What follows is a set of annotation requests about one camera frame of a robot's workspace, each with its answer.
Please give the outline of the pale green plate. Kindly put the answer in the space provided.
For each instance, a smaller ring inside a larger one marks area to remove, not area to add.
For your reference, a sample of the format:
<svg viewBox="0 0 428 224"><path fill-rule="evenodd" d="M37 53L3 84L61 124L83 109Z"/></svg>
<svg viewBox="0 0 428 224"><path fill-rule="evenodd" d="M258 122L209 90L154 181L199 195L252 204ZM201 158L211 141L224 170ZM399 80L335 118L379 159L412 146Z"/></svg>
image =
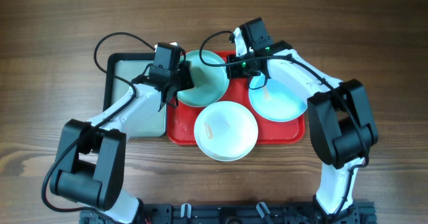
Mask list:
<svg viewBox="0 0 428 224"><path fill-rule="evenodd" d="M199 50L186 54L191 62L194 88L177 93L178 100L192 107L205 107L222 98L229 87L225 67L206 66L199 57Z"/></svg>

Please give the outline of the white plate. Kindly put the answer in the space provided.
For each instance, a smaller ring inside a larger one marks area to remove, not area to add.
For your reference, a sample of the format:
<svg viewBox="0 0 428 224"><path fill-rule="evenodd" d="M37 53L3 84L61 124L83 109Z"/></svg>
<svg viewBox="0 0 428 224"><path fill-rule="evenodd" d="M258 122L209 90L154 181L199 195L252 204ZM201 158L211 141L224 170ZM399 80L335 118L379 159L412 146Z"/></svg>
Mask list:
<svg viewBox="0 0 428 224"><path fill-rule="evenodd" d="M197 146L208 157L231 162L251 152L259 130L254 115L245 106L221 101L200 112L193 134Z"/></svg>

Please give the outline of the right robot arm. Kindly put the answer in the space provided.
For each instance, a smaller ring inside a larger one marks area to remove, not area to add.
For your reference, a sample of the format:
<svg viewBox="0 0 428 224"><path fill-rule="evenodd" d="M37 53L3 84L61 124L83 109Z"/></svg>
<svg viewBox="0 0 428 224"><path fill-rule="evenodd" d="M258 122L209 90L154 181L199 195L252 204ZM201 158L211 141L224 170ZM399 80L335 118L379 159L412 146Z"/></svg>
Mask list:
<svg viewBox="0 0 428 224"><path fill-rule="evenodd" d="M287 42L274 42L258 17L228 33L235 54L227 61L234 78L264 75L290 88L307 104L312 147L322 161L315 204L324 222L345 217L359 169L379 135L364 86L333 78L303 60Z"/></svg>

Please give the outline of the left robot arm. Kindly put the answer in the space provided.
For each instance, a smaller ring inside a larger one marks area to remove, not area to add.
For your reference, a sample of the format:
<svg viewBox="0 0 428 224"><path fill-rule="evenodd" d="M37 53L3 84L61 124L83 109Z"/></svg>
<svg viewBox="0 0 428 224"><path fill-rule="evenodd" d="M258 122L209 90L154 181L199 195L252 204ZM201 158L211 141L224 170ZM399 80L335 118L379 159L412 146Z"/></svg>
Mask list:
<svg viewBox="0 0 428 224"><path fill-rule="evenodd" d="M114 223L146 223L144 203L123 188L126 143L177 92L193 88L190 62L177 44L158 43L154 61L129 91L87 122L71 119L62 129L56 160L43 181L43 203L59 212L46 193L80 203L77 211Z"/></svg>

